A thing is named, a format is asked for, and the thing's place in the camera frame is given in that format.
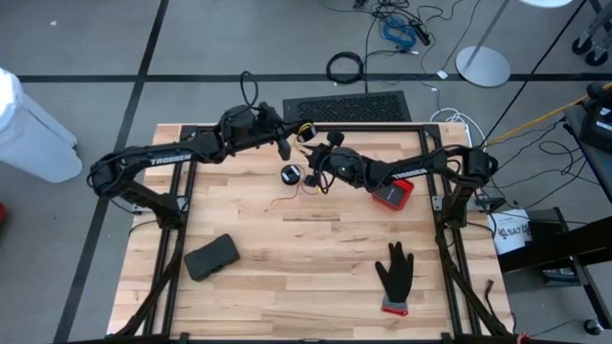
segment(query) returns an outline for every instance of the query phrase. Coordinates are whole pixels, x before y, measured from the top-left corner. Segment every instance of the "black glove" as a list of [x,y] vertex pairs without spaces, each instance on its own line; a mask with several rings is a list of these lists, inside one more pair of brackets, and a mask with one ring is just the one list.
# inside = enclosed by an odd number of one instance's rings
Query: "black glove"
[[384,299],[382,300],[382,310],[406,316],[408,314],[408,305],[405,300],[408,298],[412,288],[414,255],[409,253],[404,257],[402,243],[400,242],[395,247],[393,247],[393,244],[389,244],[389,253],[391,254],[389,272],[386,271],[381,262],[376,262],[375,264],[385,292]]

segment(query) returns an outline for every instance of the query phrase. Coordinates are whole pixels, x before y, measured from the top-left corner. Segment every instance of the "white lamp base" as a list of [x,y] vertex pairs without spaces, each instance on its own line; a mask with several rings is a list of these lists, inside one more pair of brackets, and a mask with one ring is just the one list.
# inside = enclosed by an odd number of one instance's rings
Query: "white lamp base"
[[467,47],[457,55],[455,64],[461,76],[482,87],[495,87],[506,83],[510,78],[510,63],[504,55],[493,49],[481,47],[470,66],[466,68],[475,48]]

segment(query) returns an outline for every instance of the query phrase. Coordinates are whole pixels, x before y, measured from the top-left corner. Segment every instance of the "wooden tabletop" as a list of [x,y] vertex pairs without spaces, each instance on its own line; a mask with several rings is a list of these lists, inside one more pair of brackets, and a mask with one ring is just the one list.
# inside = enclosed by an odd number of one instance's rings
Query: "wooden tabletop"
[[[181,124],[160,124],[153,141],[178,140],[180,130]],[[443,123],[440,130],[444,145],[467,142],[462,124]],[[345,136],[343,145],[373,159],[394,161],[421,153],[416,133]],[[307,166],[295,150],[292,163]],[[376,204],[363,189],[342,182],[334,183],[328,195],[300,189],[293,199],[281,200],[295,194],[294,186],[280,181],[285,164],[275,146],[265,146],[219,165],[198,165],[185,252],[228,233],[241,259],[202,282],[192,281],[182,265],[172,336],[439,339],[442,332],[452,333],[426,178],[411,179],[415,190],[402,211]],[[149,168],[144,184],[166,192],[171,175],[171,165]],[[137,216],[134,224],[152,219]],[[487,224],[477,212],[469,214],[469,221]],[[510,306],[491,234],[477,226],[463,228],[462,234],[473,288],[484,299],[487,280],[495,282],[492,306],[510,330]],[[108,333],[120,329],[148,294],[160,235],[155,224],[131,235]],[[415,256],[406,317],[381,312],[383,286],[374,269],[377,260],[388,266],[387,243],[397,241]],[[469,333],[465,300],[456,291],[463,330]],[[154,332],[161,328],[164,300],[162,295]]]

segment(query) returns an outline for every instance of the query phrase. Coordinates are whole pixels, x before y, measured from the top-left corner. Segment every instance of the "white trash bin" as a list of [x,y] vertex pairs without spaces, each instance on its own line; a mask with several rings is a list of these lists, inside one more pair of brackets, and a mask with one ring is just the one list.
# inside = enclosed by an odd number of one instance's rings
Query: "white trash bin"
[[61,183],[83,169],[76,144],[74,135],[23,93],[15,75],[0,69],[0,161]]

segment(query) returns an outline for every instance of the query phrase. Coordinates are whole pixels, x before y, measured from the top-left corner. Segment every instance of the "glove cuff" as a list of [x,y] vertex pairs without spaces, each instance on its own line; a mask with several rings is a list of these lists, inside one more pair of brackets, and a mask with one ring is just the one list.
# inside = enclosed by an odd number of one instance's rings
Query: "glove cuff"
[[408,304],[405,301],[404,302],[392,302],[391,300],[389,300],[387,295],[385,295],[384,299],[382,300],[381,309],[383,312],[391,312],[391,313],[401,315],[401,316],[408,315]]

